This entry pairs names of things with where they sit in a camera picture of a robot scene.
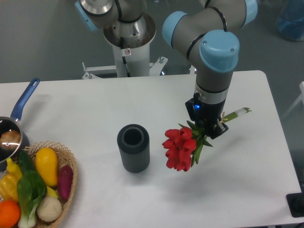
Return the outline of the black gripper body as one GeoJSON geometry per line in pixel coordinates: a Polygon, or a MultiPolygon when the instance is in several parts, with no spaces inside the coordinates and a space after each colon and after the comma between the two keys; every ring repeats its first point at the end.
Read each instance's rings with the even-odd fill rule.
{"type": "Polygon", "coordinates": [[[208,131],[210,124],[216,124],[221,121],[221,112],[223,111],[225,99],[217,104],[208,104],[200,99],[198,92],[194,93],[193,97],[194,110],[196,113],[195,124],[199,127],[204,127],[208,131]]]}

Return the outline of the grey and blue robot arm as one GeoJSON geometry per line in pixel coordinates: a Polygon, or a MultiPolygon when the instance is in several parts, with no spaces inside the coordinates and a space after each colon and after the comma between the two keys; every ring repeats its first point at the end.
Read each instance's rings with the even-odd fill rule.
{"type": "MultiPolygon", "coordinates": [[[[91,30],[103,29],[119,77],[149,75],[149,44],[156,27],[140,1],[78,0],[75,7],[91,30]]],[[[161,33],[196,68],[195,92],[186,107],[195,125],[215,139],[228,130],[220,115],[238,63],[239,40],[233,30],[254,20],[258,6],[255,0],[206,0],[203,7],[192,16],[172,13],[161,33]]]]}

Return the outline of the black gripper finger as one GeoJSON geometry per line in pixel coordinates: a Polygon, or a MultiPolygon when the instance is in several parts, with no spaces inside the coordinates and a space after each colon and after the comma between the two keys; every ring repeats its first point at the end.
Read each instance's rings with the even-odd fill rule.
{"type": "Polygon", "coordinates": [[[195,123],[196,113],[195,113],[195,110],[194,110],[194,102],[193,102],[193,99],[188,100],[188,101],[185,103],[185,106],[186,106],[186,109],[187,109],[187,112],[188,112],[188,114],[189,114],[190,119],[195,123]]]}
{"type": "Polygon", "coordinates": [[[221,136],[227,130],[228,130],[228,126],[225,123],[218,121],[217,123],[213,123],[208,126],[208,136],[211,139],[215,139],[221,136]]]}

